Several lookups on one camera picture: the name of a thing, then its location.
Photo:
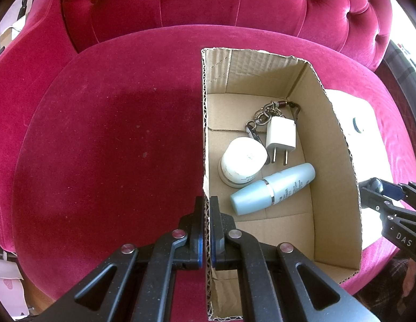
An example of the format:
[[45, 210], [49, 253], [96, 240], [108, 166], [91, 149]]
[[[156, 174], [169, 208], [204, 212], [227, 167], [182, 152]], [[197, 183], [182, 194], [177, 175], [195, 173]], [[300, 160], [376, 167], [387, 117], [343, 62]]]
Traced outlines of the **brass keychain with carabiner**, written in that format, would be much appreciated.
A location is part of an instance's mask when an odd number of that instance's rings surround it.
[[287, 106], [291, 109], [293, 120], [297, 121], [301, 110], [299, 104], [288, 100], [271, 101], [260, 108], [253, 115], [253, 119], [247, 121], [245, 125], [246, 133], [250, 138], [262, 144], [262, 140], [257, 132], [257, 128], [266, 126], [271, 121], [272, 117], [284, 117], [281, 109]]

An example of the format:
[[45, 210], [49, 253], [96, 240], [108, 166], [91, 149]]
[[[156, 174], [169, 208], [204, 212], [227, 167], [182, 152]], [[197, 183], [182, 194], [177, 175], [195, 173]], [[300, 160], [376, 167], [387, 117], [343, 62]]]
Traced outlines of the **cardboard box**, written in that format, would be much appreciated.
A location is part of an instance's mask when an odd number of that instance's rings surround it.
[[307, 61], [263, 50], [205, 48], [202, 58], [204, 129], [203, 191], [232, 214], [218, 172], [229, 143], [245, 135], [245, 123], [265, 104], [288, 100], [300, 106], [297, 146], [288, 163], [265, 166], [259, 177], [310, 163], [315, 179], [285, 201], [235, 223], [262, 243], [292, 243], [334, 281], [360, 268], [362, 235], [358, 183], [351, 154], [324, 86]]

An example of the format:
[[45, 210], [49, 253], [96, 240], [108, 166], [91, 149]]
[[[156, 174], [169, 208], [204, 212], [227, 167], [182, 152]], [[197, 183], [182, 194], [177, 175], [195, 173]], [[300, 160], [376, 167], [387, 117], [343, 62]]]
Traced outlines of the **brown kraft paper sheet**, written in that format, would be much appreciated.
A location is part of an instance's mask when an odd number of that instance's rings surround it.
[[305, 163], [315, 169], [310, 185], [317, 257], [351, 252], [351, 259], [381, 238], [380, 215], [361, 206], [360, 182], [392, 181], [391, 166], [371, 105], [327, 89], [316, 96], [320, 113], [313, 132], [302, 133]]

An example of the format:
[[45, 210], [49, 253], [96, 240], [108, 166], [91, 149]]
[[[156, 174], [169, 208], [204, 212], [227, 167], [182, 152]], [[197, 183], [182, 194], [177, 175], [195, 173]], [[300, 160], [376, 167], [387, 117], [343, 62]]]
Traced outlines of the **red velvet tufted sofa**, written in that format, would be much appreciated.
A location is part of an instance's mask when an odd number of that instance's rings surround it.
[[[391, 18], [390, 0], [35, 0], [0, 55], [0, 245], [54, 304], [123, 244], [177, 229], [201, 196], [202, 265], [177, 271], [168, 321], [244, 321], [236, 270], [212, 266], [201, 52], [307, 60], [325, 90], [371, 105], [407, 182], [414, 151], [375, 74]], [[333, 280], [352, 297], [382, 268], [370, 256]]]

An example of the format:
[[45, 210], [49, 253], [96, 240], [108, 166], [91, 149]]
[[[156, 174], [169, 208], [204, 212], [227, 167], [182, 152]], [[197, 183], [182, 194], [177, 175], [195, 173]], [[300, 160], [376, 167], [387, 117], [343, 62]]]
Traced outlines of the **grey plaid blanket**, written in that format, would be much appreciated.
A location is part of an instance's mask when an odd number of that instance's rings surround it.
[[416, 68], [393, 41], [389, 42], [384, 60], [399, 83], [410, 108], [416, 112]]

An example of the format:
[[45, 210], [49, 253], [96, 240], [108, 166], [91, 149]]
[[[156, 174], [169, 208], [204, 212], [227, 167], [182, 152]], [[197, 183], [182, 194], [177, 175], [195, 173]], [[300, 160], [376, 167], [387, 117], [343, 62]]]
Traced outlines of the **white plug charger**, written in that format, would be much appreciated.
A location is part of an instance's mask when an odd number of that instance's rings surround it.
[[273, 116], [267, 124], [266, 149], [270, 162], [274, 164], [279, 151], [283, 152], [284, 166], [289, 153], [297, 146], [297, 129], [294, 120], [284, 116]]

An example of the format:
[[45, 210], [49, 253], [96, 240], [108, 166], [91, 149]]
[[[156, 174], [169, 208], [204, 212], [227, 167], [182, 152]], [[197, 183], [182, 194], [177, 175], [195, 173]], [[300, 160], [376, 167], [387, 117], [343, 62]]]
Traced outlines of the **light blue cosmetic bottle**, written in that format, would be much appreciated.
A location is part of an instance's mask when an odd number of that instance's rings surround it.
[[257, 180], [230, 196], [238, 216], [276, 205], [308, 186], [315, 179], [312, 164], [304, 163]]

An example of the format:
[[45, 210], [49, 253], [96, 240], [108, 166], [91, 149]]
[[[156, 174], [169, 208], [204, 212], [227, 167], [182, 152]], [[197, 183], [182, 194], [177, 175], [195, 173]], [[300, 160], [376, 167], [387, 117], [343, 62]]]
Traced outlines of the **white paper bag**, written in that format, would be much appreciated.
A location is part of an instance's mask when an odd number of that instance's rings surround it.
[[15, 321], [30, 315], [22, 280], [22, 274], [15, 262], [0, 259], [0, 301]]

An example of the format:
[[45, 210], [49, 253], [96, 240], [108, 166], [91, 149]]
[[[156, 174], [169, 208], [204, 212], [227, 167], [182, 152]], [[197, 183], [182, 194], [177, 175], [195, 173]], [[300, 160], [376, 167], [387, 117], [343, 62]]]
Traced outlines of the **black round jar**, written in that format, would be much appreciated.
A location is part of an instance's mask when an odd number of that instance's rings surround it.
[[368, 181], [367, 188], [375, 193], [382, 194], [384, 190], [383, 181], [379, 178], [373, 177]]

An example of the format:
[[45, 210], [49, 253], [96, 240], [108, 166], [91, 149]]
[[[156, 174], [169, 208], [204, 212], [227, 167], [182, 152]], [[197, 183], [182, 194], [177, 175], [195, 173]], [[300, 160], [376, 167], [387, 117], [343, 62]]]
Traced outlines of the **white round cream jar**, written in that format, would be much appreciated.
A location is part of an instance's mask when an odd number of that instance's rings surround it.
[[267, 151], [262, 143], [250, 137], [232, 140], [219, 160], [221, 180], [232, 188], [250, 184], [267, 161]]

